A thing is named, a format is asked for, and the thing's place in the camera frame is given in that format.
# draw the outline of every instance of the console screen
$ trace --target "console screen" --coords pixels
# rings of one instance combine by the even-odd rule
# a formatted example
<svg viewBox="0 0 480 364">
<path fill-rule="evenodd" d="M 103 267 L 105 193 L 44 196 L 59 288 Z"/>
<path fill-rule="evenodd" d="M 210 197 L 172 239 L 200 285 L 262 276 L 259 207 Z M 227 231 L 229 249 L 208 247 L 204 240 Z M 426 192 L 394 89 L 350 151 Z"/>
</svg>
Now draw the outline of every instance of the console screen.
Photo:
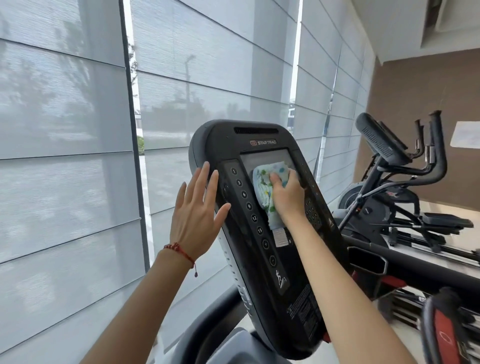
<svg viewBox="0 0 480 364">
<path fill-rule="evenodd" d="M 288 168 L 295 169 L 287 149 L 271 150 L 269 152 L 248 153 L 240 155 L 243 165 L 252 181 L 253 170 L 263 164 L 285 162 Z"/>
</svg>

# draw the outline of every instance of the red string bracelet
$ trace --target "red string bracelet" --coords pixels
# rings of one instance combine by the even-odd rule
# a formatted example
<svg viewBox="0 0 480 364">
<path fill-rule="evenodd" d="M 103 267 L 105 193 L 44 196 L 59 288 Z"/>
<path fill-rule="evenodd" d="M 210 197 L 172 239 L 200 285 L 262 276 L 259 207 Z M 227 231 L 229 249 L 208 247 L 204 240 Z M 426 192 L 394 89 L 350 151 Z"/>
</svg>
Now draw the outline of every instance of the red string bracelet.
<svg viewBox="0 0 480 364">
<path fill-rule="evenodd" d="M 167 244 L 163 248 L 173 250 L 177 253 L 182 254 L 185 258 L 187 258 L 192 264 L 192 267 L 190 269 L 195 268 L 195 277 L 198 277 L 197 265 L 195 264 L 195 261 L 187 253 L 185 253 L 185 251 L 181 248 L 181 246 L 178 243 Z"/>
</svg>

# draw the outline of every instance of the patterned towel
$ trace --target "patterned towel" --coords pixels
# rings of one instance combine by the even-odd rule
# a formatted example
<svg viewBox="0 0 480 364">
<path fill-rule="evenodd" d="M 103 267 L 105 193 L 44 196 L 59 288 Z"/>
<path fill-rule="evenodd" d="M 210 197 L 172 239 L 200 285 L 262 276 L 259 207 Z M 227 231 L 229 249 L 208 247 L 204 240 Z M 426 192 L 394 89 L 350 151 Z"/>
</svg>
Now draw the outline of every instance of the patterned towel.
<svg viewBox="0 0 480 364">
<path fill-rule="evenodd" d="M 272 193 L 273 186 L 270 182 L 270 173 L 276 173 L 282 180 L 285 187 L 288 182 L 288 166 L 285 162 L 264 164 L 253 170 L 253 189 L 259 204 L 264 208 L 268 216 L 268 226 L 270 230 L 284 228 L 280 215 L 275 210 Z"/>
</svg>

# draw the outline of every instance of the warning label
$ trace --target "warning label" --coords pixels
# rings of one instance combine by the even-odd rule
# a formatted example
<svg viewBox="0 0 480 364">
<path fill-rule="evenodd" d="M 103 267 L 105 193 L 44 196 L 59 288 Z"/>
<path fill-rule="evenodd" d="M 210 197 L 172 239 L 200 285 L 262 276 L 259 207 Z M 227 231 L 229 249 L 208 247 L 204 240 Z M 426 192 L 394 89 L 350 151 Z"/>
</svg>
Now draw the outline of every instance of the warning label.
<svg viewBox="0 0 480 364">
<path fill-rule="evenodd" d="M 295 302 L 288 307 L 287 312 L 292 320 L 295 316 L 298 317 L 308 339 L 311 340 L 319 325 L 320 310 L 310 284 L 305 286 Z"/>
</svg>

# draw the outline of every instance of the left hand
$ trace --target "left hand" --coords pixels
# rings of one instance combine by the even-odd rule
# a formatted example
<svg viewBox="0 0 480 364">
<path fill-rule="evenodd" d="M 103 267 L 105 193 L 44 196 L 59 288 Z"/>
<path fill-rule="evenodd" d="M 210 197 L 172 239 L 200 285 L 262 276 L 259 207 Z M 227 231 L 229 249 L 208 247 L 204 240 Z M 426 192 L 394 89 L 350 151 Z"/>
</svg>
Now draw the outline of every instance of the left hand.
<svg viewBox="0 0 480 364">
<path fill-rule="evenodd" d="M 210 177 L 204 199 L 209 170 L 210 164 L 205 162 L 201 169 L 197 168 L 188 186 L 182 183 L 170 228 L 170 244 L 178 243 L 193 260 L 212 246 L 230 210 L 230 204 L 224 204 L 214 218 L 217 170 Z"/>
</svg>

